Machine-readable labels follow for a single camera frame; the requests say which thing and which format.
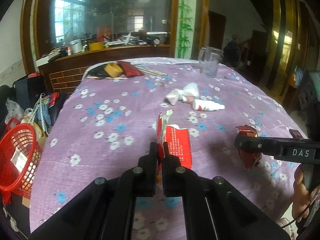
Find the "plastic pitcher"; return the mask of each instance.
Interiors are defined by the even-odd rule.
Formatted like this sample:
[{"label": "plastic pitcher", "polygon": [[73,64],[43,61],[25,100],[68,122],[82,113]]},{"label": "plastic pitcher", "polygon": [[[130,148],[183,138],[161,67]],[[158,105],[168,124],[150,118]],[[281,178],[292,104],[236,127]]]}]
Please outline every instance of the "plastic pitcher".
[{"label": "plastic pitcher", "polygon": [[221,49],[212,47],[202,47],[199,52],[199,63],[201,65],[201,73],[207,77],[215,78],[218,72]]}]

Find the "black bag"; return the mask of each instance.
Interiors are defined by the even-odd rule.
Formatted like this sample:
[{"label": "black bag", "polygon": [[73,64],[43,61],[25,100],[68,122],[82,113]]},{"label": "black bag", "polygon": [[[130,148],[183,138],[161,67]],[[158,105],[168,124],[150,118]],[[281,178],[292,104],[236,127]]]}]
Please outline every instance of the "black bag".
[{"label": "black bag", "polygon": [[16,90],[17,103],[24,110],[33,107],[42,93],[48,95],[43,76],[25,76],[15,81],[12,86]]}]

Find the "red label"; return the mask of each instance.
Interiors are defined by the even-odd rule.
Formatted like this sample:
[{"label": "red label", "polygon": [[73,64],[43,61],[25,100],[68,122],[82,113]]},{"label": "red label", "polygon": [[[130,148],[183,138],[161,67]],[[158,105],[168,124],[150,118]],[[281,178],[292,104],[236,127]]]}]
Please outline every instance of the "red label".
[{"label": "red label", "polygon": [[167,126],[164,141],[168,143],[169,153],[179,157],[181,166],[191,169],[192,156],[188,129],[175,129]]}]

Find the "purple tablecloth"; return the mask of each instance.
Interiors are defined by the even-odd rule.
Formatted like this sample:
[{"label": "purple tablecloth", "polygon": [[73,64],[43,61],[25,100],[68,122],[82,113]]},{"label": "purple tablecloth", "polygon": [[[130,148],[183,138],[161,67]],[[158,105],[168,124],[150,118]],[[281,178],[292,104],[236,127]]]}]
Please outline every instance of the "purple tablecloth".
[{"label": "purple tablecloth", "polygon": [[[259,136],[290,137],[300,130],[284,109],[232,69],[220,65],[216,79],[197,65],[144,64],[168,76],[129,80],[85,79],[65,102],[47,140],[31,196],[31,231],[39,227],[96,177],[112,179],[137,165],[156,137],[156,118],[173,109],[169,123],[188,128],[193,170],[223,176],[269,217],[277,220],[291,203],[296,163],[263,156],[246,171],[234,146],[238,125],[252,125]],[[215,112],[190,104],[168,105],[165,95],[197,83],[201,98],[225,105]],[[133,239],[185,239],[180,198],[138,199]]]}]

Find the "white bottle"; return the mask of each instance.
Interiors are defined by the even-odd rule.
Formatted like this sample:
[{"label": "white bottle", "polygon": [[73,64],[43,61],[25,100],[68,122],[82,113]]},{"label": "white bottle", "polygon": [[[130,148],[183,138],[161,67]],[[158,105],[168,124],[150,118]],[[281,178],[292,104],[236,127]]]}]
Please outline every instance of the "white bottle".
[{"label": "white bottle", "polygon": [[210,100],[195,99],[192,102],[192,108],[197,111],[216,111],[223,110],[225,107]]}]

